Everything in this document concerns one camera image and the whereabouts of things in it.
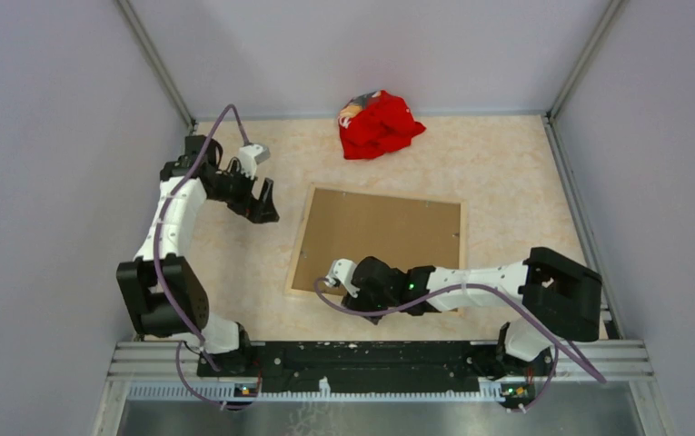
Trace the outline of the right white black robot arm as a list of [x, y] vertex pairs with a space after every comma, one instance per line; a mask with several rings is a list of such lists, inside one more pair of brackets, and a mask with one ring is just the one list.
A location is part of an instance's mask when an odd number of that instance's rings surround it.
[[518, 318], [504, 326], [494, 350], [502, 372], [518, 374], [552, 347], [596, 381], [606, 381], [578, 347], [600, 338], [602, 277], [550, 248], [534, 247], [523, 261], [485, 269], [427, 265], [402, 271], [372, 256], [357, 263], [338, 259], [328, 279], [345, 289], [346, 312], [373, 323], [396, 312], [509, 307]]

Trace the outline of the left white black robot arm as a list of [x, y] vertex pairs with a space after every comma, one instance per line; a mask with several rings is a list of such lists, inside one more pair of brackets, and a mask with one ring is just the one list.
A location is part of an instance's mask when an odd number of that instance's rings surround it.
[[119, 263], [116, 280], [134, 331], [183, 341], [209, 355], [232, 375], [253, 364], [248, 334], [238, 322], [210, 311], [207, 293], [185, 255], [197, 216], [208, 201], [224, 203], [250, 223], [276, 223], [273, 180], [253, 194], [258, 166], [270, 156], [262, 144], [240, 147], [220, 168], [222, 146], [205, 135], [184, 139], [184, 153], [159, 174], [157, 209], [133, 260]]

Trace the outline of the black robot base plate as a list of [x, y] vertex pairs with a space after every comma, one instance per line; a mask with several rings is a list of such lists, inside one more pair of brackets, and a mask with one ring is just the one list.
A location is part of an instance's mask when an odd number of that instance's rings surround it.
[[312, 392], [326, 380], [335, 393], [476, 392], [506, 376], [546, 376], [551, 351], [526, 362], [495, 342], [253, 342], [199, 362], [201, 378], [249, 377], [264, 393]]

